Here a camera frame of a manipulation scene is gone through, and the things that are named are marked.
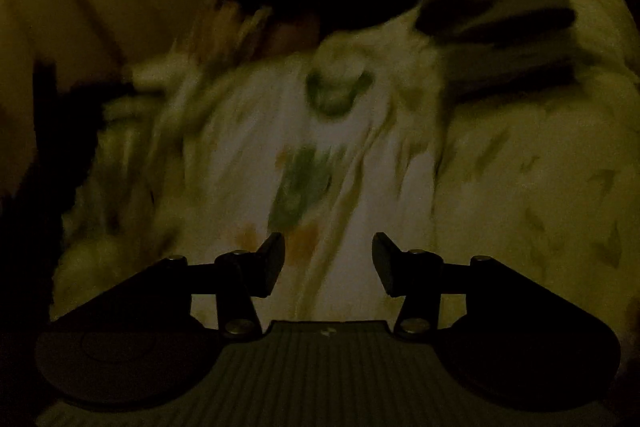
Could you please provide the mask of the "white small garment green trim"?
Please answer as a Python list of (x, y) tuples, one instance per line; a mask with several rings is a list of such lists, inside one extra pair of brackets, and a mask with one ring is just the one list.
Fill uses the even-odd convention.
[(179, 253), (209, 262), (279, 232), (264, 320), (393, 321), (371, 241), (433, 242), (439, 90), (431, 43), (390, 27), (225, 75), (203, 96)]

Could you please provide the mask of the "dark folded clothes stack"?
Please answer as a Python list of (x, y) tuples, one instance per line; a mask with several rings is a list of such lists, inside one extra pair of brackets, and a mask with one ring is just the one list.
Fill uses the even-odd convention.
[(421, 0), (414, 27), (438, 47), (449, 107), (575, 86), (584, 57), (570, 0)]

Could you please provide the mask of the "floral white bed quilt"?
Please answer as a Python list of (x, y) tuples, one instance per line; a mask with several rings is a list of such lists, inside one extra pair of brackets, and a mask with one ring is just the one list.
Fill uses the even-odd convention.
[[(584, 52), (577, 82), (538, 98), (447, 106), (442, 58), (427, 38), (440, 149), (433, 242), (423, 249), (452, 263), (499, 259), (599, 317), (630, 355), (639, 343), (639, 39), (623, 0), (570, 2)], [(365, 31), (419, 34), (415, 21), (407, 12)], [(173, 53), (134, 69), (141, 96), (107, 107), (91, 174), (64, 218), (51, 317), (157, 259), (186, 257), (177, 246), (204, 93), (230, 72), (290, 56), (217, 72)]]

